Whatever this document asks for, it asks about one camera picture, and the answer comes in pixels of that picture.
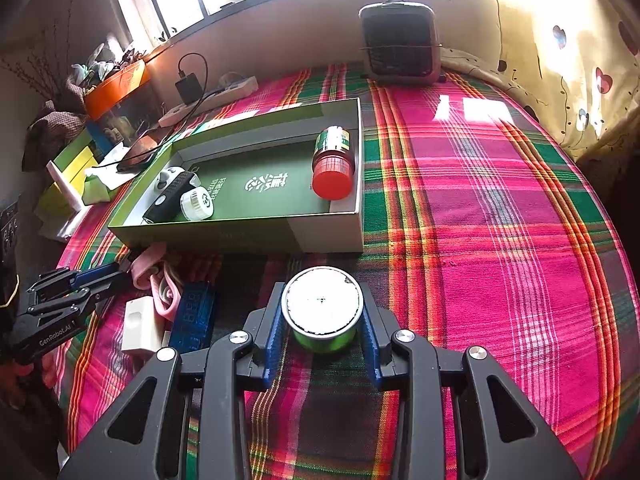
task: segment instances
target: plaid tablecloth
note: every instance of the plaid tablecloth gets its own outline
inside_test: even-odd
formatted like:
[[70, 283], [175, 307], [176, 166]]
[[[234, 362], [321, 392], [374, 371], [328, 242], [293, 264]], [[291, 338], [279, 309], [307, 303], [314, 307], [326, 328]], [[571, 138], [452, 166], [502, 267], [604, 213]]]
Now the plaid tablecloth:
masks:
[[[185, 279], [215, 284], [216, 335], [264, 306], [274, 282], [308, 266], [341, 267], [434, 345], [486, 346], [592, 478], [625, 436], [640, 394], [638, 292], [602, 204], [519, 106], [453, 73], [425, 89], [382, 87], [344, 65], [303, 70], [212, 115], [356, 96], [364, 253], [183, 258]], [[126, 254], [106, 227], [125, 192], [91, 209], [60, 266], [87, 269]], [[133, 362], [119, 349], [124, 304], [135, 294], [114, 300], [100, 326], [92, 319], [58, 352], [71, 451], [132, 377]], [[363, 364], [356, 344], [327, 357], [288, 340], [273, 388], [246, 396], [254, 479], [388, 478], [398, 396], [377, 393]]]

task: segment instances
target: space heater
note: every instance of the space heater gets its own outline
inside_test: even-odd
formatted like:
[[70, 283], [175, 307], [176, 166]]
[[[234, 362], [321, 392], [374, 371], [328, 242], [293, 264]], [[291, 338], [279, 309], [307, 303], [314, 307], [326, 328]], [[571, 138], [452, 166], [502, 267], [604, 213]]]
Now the space heater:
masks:
[[387, 0], [360, 9], [364, 65], [375, 81], [430, 85], [440, 77], [440, 44], [433, 11]]

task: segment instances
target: silver screw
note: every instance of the silver screw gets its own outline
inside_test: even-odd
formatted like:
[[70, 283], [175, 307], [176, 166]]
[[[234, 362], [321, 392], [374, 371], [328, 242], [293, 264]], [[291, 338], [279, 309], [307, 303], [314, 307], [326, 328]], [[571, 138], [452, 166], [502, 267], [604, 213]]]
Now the silver screw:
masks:
[[156, 357], [159, 361], [170, 361], [175, 357], [175, 350], [170, 346], [165, 346], [158, 350]]
[[472, 346], [469, 349], [469, 355], [473, 359], [478, 359], [479, 361], [481, 361], [482, 359], [484, 359], [486, 357], [486, 350], [484, 348], [482, 348], [481, 346]]
[[396, 339], [402, 343], [410, 343], [415, 339], [415, 334], [411, 330], [398, 330], [396, 332]]
[[248, 339], [249, 335], [244, 330], [236, 330], [235, 332], [229, 334], [229, 341], [231, 341], [234, 345], [242, 344]]

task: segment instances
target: open box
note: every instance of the open box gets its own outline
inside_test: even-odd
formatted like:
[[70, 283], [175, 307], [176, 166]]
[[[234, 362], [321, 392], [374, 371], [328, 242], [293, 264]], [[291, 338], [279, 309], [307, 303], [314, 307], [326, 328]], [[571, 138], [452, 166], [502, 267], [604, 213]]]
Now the open box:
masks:
[[[255, 112], [235, 116], [230, 121], [210, 120], [197, 133], [172, 142], [129, 189], [111, 219], [109, 229], [130, 248], [167, 242], [172, 250], [195, 253], [362, 252], [364, 170], [360, 101], [345, 99], [252, 114]], [[273, 152], [277, 146], [295, 144], [302, 148], [306, 143], [309, 146], [308, 164], [305, 163], [308, 171], [305, 170], [302, 178], [308, 178], [310, 186], [312, 143], [319, 132], [333, 125], [342, 126], [350, 133], [355, 160], [354, 185], [348, 197], [327, 203], [326, 212], [216, 218], [219, 208], [214, 197], [214, 215], [207, 220], [146, 224], [142, 219], [158, 196], [154, 192], [156, 177], [162, 169], [171, 166], [189, 169], [204, 161], [219, 160], [222, 167], [225, 160], [231, 160], [226, 157], [249, 156], [250, 152], [265, 150], [254, 153], [254, 159], [260, 159], [261, 153], [270, 153], [270, 149]], [[257, 191], [247, 182], [245, 189], [235, 192], [234, 197], [237, 195], [239, 202], [246, 202], [257, 197], [258, 192], [262, 193], [262, 190]]]

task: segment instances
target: black power adapter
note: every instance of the black power adapter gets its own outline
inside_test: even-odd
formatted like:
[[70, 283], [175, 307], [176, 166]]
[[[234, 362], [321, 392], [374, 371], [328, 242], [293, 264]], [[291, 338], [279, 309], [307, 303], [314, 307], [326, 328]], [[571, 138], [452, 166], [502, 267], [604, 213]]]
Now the black power adapter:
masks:
[[180, 81], [175, 84], [178, 94], [182, 102], [186, 105], [196, 102], [202, 97], [202, 87], [196, 75], [191, 72], [189, 75], [184, 75], [184, 72], [180, 70]]

